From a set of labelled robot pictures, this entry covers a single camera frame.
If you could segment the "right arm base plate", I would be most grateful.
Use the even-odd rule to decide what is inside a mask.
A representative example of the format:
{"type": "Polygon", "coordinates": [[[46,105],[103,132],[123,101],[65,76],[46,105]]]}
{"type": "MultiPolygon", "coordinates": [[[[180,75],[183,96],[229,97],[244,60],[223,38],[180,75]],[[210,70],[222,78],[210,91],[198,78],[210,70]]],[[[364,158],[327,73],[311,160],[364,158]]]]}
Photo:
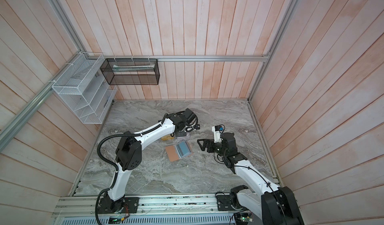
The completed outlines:
{"type": "Polygon", "coordinates": [[[215,194],[219,211],[261,211],[261,200],[252,192],[240,191],[237,194],[226,195],[222,192],[215,194]]]}

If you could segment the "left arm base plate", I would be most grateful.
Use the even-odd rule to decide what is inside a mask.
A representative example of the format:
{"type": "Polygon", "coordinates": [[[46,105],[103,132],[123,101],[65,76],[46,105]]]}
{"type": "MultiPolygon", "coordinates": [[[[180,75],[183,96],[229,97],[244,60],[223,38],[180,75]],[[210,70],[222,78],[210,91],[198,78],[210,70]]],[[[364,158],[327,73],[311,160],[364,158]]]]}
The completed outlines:
{"type": "Polygon", "coordinates": [[[138,210],[139,197],[122,197],[113,201],[109,196],[100,199],[98,205],[99,214],[129,213],[134,214],[138,210]]]}

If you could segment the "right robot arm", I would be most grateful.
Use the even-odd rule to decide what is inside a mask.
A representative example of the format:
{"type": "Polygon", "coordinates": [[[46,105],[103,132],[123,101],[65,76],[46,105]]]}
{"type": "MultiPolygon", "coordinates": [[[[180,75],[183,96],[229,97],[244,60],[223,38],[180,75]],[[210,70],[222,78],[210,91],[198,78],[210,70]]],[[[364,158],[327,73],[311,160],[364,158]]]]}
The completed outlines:
{"type": "Polygon", "coordinates": [[[202,151],[214,153],[222,163],[247,184],[231,189],[230,199],[236,209],[247,209],[264,225],[303,225],[295,195],[288,187],[268,180],[238,151],[233,133],[214,132],[214,139],[199,139],[202,151]]]}

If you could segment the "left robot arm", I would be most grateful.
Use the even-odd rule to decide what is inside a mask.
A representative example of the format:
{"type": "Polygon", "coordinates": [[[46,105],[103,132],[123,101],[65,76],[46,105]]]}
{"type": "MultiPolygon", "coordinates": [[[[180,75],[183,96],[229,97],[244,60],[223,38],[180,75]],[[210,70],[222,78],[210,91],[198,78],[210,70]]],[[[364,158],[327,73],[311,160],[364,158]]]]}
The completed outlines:
{"type": "Polygon", "coordinates": [[[125,196],[125,189],[132,171],[142,161],[142,151],[160,138],[173,135],[175,137],[186,136],[187,133],[199,130],[197,115],[190,109],[177,113],[165,114],[158,123],[142,131],[131,133],[129,131],[120,134],[121,139],[117,149],[113,166],[116,169],[113,181],[107,191],[107,196],[116,202],[125,196]]]}

